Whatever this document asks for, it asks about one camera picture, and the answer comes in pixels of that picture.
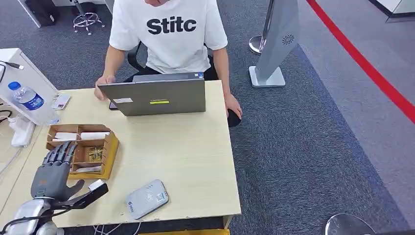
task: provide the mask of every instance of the white t-shirt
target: white t-shirt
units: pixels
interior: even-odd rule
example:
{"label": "white t-shirt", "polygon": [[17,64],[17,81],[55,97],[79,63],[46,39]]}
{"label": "white t-shirt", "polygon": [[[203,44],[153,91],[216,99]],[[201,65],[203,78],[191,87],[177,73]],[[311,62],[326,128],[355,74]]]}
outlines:
{"label": "white t-shirt", "polygon": [[216,0],[170,0],[154,7],[144,0],[115,0],[110,45],[131,50],[142,41],[147,66],[161,73],[210,68],[208,49],[226,47]]}

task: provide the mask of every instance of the blue bottle label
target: blue bottle label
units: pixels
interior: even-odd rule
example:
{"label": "blue bottle label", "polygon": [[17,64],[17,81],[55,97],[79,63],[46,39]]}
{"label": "blue bottle label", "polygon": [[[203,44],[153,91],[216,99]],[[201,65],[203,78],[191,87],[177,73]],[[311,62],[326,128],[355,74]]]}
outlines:
{"label": "blue bottle label", "polygon": [[28,110],[36,110],[39,109],[44,102],[45,101],[38,94],[36,94],[31,101],[21,104],[24,105]]}

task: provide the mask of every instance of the stanchion base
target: stanchion base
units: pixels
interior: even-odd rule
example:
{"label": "stanchion base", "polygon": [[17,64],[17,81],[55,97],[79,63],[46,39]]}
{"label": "stanchion base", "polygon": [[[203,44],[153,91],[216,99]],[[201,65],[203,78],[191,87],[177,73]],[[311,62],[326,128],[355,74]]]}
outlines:
{"label": "stanchion base", "polygon": [[259,45],[261,44],[262,36],[258,35],[251,39],[249,39],[249,50],[251,50],[254,54],[260,55],[262,53],[259,50]]}
{"label": "stanchion base", "polygon": [[258,81],[255,72],[256,66],[249,67],[249,76],[251,77],[251,82],[253,87],[283,87],[285,86],[284,76],[282,76],[281,69],[278,67],[271,77],[266,81]]}
{"label": "stanchion base", "polygon": [[332,216],[325,226],[324,235],[374,235],[373,229],[362,219],[351,214]]}

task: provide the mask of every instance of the wrist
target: wrist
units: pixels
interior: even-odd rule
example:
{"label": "wrist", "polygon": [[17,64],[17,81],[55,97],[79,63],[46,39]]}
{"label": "wrist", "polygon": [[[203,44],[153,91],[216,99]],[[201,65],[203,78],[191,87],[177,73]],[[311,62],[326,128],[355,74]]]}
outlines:
{"label": "wrist", "polygon": [[230,88],[223,88],[223,96],[228,96],[232,94]]}
{"label": "wrist", "polygon": [[115,76],[115,71],[114,70],[104,70],[104,72],[102,73],[102,76]]}

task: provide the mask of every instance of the laptop lid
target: laptop lid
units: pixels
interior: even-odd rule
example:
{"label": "laptop lid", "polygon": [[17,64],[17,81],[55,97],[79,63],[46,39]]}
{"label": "laptop lid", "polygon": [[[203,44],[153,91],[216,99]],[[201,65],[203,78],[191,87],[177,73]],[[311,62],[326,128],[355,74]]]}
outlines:
{"label": "laptop lid", "polygon": [[132,83],[98,85],[126,116],[204,112],[202,72],[135,76]]}

